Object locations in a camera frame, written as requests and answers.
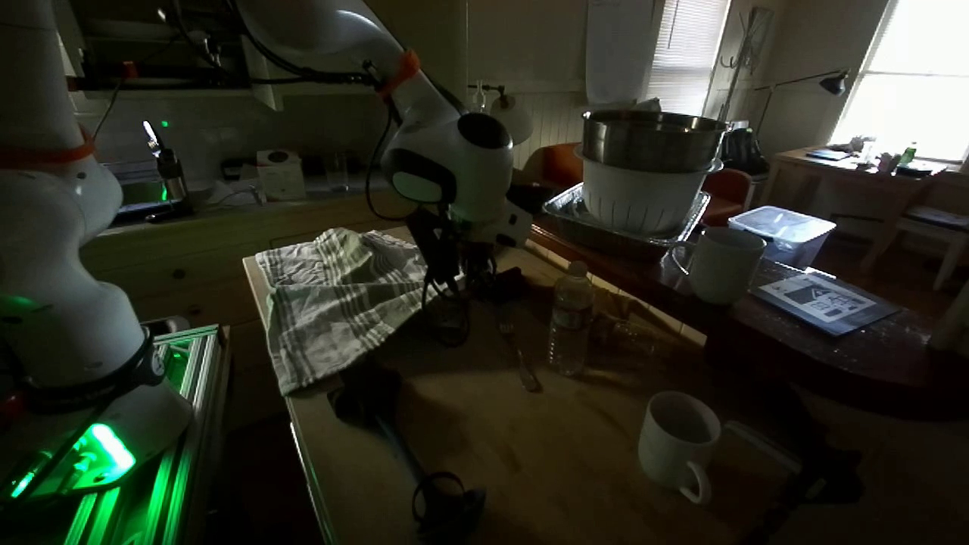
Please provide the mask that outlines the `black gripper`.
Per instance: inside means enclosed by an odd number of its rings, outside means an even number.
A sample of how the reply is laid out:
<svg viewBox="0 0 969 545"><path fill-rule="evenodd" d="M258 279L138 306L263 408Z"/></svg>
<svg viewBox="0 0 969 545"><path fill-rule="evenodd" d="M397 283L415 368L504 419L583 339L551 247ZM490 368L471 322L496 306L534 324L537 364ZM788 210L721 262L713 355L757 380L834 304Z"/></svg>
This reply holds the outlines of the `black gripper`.
<svg viewBox="0 0 969 545"><path fill-rule="evenodd" d="M425 256L425 286L439 297L483 295L494 286L494 245L471 242L468 234L439 213L415 210L407 227Z"/></svg>

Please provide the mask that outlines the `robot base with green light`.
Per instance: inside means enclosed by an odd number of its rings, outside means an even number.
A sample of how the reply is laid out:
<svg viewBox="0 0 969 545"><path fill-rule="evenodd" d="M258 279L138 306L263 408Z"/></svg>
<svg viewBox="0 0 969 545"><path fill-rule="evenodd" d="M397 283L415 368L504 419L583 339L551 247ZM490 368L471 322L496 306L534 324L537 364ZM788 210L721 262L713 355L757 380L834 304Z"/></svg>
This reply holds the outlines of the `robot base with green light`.
<svg viewBox="0 0 969 545"><path fill-rule="evenodd" d="M205 524L226 393L226 330L174 330L154 341L191 423L154 456L119 423L91 421L59 450L39 448L0 488L0 545L191 545Z"/></svg>

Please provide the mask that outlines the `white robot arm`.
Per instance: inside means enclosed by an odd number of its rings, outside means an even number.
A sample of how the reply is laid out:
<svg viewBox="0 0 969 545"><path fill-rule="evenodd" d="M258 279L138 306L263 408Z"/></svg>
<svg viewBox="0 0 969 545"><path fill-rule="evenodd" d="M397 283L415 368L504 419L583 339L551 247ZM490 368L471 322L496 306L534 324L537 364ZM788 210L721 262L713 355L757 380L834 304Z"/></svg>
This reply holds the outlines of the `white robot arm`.
<svg viewBox="0 0 969 545"><path fill-rule="evenodd" d="M297 50L353 50L401 112L384 151L390 188L468 240L521 240L509 201L512 143L425 75L363 0L241 0L241 18ZM73 118L51 0L0 0L0 299L2 348L39 390L83 390L135 366L149 336L128 295L79 247L106 229L120 184Z"/></svg>

